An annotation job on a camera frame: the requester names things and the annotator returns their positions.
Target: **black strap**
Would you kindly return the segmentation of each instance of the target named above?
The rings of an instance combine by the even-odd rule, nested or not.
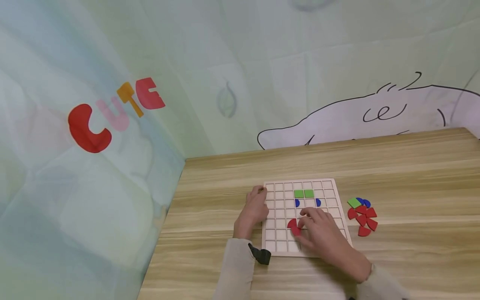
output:
[[[258,261],[259,264],[265,264],[268,265],[270,263],[270,257],[272,254],[270,253],[269,250],[261,249],[258,250],[257,248],[253,247],[252,244],[248,244],[248,247],[250,248],[250,251],[253,254],[253,257]]]

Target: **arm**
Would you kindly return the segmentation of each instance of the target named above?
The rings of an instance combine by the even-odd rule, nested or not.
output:
[[[245,239],[229,239],[213,300],[250,300],[255,259]]]
[[[296,237],[302,247],[339,268],[357,282],[357,300],[407,300],[408,292],[385,270],[350,246],[329,213],[307,207],[298,227],[306,226],[310,238]]]
[[[357,285],[357,300],[407,300],[408,292],[388,272],[372,265],[368,279]]]
[[[261,185],[247,194],[245,206],[233,226],[233,238],[228,240],[225,248],[213,300],[250,300],[255,258],[248,244],[251,243],[253,226],[267,218],[266,195],[267,190]]]

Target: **pile of puzzle pieces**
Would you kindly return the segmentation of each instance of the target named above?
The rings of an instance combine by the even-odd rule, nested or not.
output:
[[[375,231],[377,229],[378,223],[372,219],[377,217],[377,213],[374,208],[371,207],[370,201],[362,198],[352,198],[348,200],[348,204],[352,208],[348,210],[347,216],[350,220],[356,219],[360,224],[360,237],[366,237],[372,230]]]

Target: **black outline drawing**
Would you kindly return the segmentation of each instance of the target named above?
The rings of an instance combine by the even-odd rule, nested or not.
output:
[[[222,88],[218,92],[218,94],[216,95],[216,107],[218,108],[218,111],[222,114],[222,116],[227,117],[227,118],[231,118],[231,117],[233,117],[233,115],[237,111],[237,96],[235,96],[235,93],[232,91],[232,89],[228,85],[230,83],[230,81],[226,80],[226,82],[227,82],[226,83],[226,89]],[[230,93],[230,95],[232,95],[232,98],[233,98],[233,104],[232,105],[227,106],[227,107],[222,106],[221,96],[223,95],[223,93]],[[231,108],[231,110],[232,110],[229,115],[225,114],[227,108],[229,108],[229,109]]]
[[[469,91],[469,90],[467,90],[467,89],[458,88],[458,87],[451,87],[451,86],[444,86],[444,85],[437,85],[437,84],[430,84],[430,85],[419,86],[419,87],[410,87],[412,84],[414,84],[415,82],[417,82],[418,79],[420,79],[420,77],[422,76],[422,72],[419,72],[419,71],[415,72],[415,74],[418,74],[417,79],[415,79],[415,80],[414,80],[412,83],[410,83],[409,85],[407,85],[407,86],[405,86],[405,87],[402,87],[402,88],[399,89],[398,91],[402,91],[402,90],[404,90],[404,89],[406,89],[406,90],[417,90],[417,89],[422,89],[422,88],[427,88],[427,87],[434,86],[434,87],[441,87],[441,88],[453,89],[453,90],[462,91],[462,92],[469,92],[469,93],[472,93],[472,94],[474,94],[474,95],[476,95],[476,96],[478,96],[478,97],[480,98],[480,94],[478,94],[478,93],[476,93],[476,92],[473,92],[473,91]],[[388,86],[389,84],[391,84],[391,83],[388,83],[388,84],[385,84],[384,86],[382,86],[380,89],[378,89],[377,93],[379,93],[381,89],[383,89],[384,87]],[[394,87],[394,86],[396,86],[396,84],[393,85],[393,86],[391,86],[390,88],[388,88],[387,92],[390,91],[390,89],[391,89],[392,87]],[[260,147],[261,147],[263,150],[265,150],[265,148],[262,146],[262,144],[260,143],[260,141],[259,141],[259,139],[258,139],[259,136],[260,136],[260,134],[262,134],[263,132],[267,132],[267,131],[271,131],[271,130],[280,130],[280,129],[286,129],[286,128],[295,127],[295,126],[297,126],[298,124],[300,124],[302,121],[304,121],[305,119],[307,119],[309,116],[311,116],[312,114],[314,114],[314,113],[316,113],[317,111],[319,111],[319,110],[321,110],[321,109],[324,109],[324,108],[326,108],[326,107],[328,107],[328,106],[330,106],[330,105],[333,105],[333,104],[336,104],[336,103],[339,103],[339,102],[343,102],[343,101],[349,101],[349,100],[355,100],[355,99],[362,99],[362,98],[370,97],[370,96],[375,95],[375,94],[377,94],[377,93],[373,93],[373,94],[369,94],[369,95],[366,95],[366,96],[349,98],[349,99],[344,99],[344,100],[339,100],[339,101],[336,101],[336,102],[332,102],[332,103],[330,103],[330,104],[325,105],[325,106],[322,107],[322,108],[319,108],[319,109],[311,112],[310,114],[308,114],[305,118],[301,119],[301,120],[300,120],[297,124],[295,124],[295,125],[287,126],[287,127],[283,127],[283,128],[272,128],[272,129],[263,130],[263,131],[259,132],[258,135],[257,135],[257,143],[260,145]],[[403,113],[406,107],[407,107],[407,104],[405,104],[405,106],[403,107],[402,111],[401,111],[398,115],[400,115],[401,113]],[[381,112],[382,109],[384,109],[384,108],[386,108],[387,111],[386,111],[385,113],[383,113],[383,114],[380,114],[380,112]],[[384,114],[386,114],[386,113],[389,111],[389,109],[390,109],[390,108],[389,108],[388,106],[382,107],[382,108],[379,110],[379,112],[378,112],[378,114],[377,114],[377,118],[375,118],[375,120],[376,120],[376,119],[380,119],[379,116],[381,117],[381,116],[383,116]],[[365,115],[367,114],[367,112],[368,112],[369,110],[371,110],[371,108],[368,109],[368,110],[365,112],[365,114],[363,115],[364,118],[365,118]],[[437,110],[438,110],[438,112],[440,113],[440,115],[442,116],[442,119],[443,119],[443,121],[444,121],[444,127],[446,127],[445,115],[443,114],[443,112],[442,112],[439,108],[437,108]],[[397,134],[406,133],[406,132],[408,132],[408,131],[410,131],[410,130],[407,130],[407,131],[404,131],[404,132],[400,132],[400,133],[397,133]],[[310,140],[309,140],[307,143],[305,143],[305,145],[310,144],[310,142],[312,141],[312,139],[313,139],[314,136],[315,136],[315,135],[313,135],[313,136],[310,138]]]

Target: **wooden grid board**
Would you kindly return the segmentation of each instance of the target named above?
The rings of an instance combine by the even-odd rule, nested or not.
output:
[[[352,244],[334,179],[268,181],[264,187],[267,189],[269,213],[262,224],[262,248],[269,250],[272,256],[316,257],[302,249],[287,228],[291,219],[296,218],[298,223],[302,218],[300,211],[305,207],[318,207],[330,213],[344,237]],[[303,228],[301,232],[308,236],[307,229]]]

